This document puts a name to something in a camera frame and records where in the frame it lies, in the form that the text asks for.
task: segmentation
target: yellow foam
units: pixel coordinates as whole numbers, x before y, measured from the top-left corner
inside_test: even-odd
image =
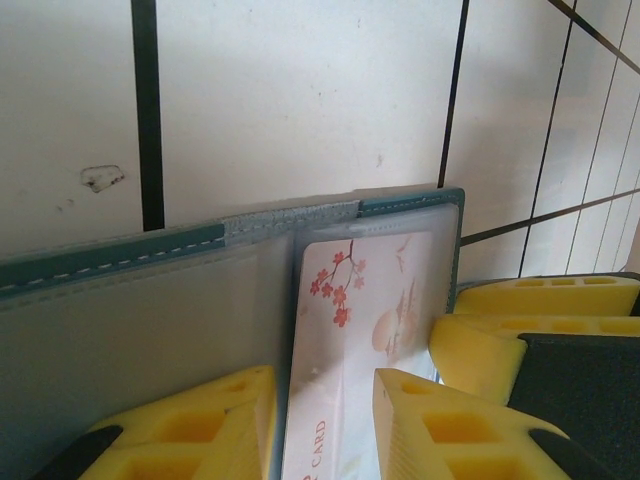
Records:
[[[445,315],[429,351],[445,384],[506,405],[527,349],[521,333],[640,336],[640,317]]]
[[[454,313],[625,316],[639,291],[622,277],[522,278],[460,292]]]
[[[383,480],[569,480],[529,437],[537,418],[394,369],[373,393]]]
[[[123,433],[81,480],[268,478],[276,417],[271,367],[253,367],[115,415]]]

